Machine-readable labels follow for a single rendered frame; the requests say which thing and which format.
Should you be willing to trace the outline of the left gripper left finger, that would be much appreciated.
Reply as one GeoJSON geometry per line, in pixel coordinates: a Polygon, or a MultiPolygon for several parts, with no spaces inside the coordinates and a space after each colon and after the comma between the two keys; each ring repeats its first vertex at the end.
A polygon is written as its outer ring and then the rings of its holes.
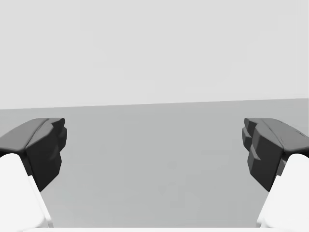
{"type": "Polygon", "coordinates": [[[64,118],[35,118],[0,136],[0,228],[52,228],[41,192],[58,176],[64,118]]]}

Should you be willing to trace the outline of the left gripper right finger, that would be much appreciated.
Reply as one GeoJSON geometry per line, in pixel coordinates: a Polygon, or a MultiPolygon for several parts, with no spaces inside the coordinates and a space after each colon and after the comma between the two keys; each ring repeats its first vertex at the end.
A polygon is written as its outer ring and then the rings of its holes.
{"type": "Polygon", "coordinates": [[[251,176],[268,192],[260,228],[309,228],[309,137],[273,118],[245,118],[251,176]]]}

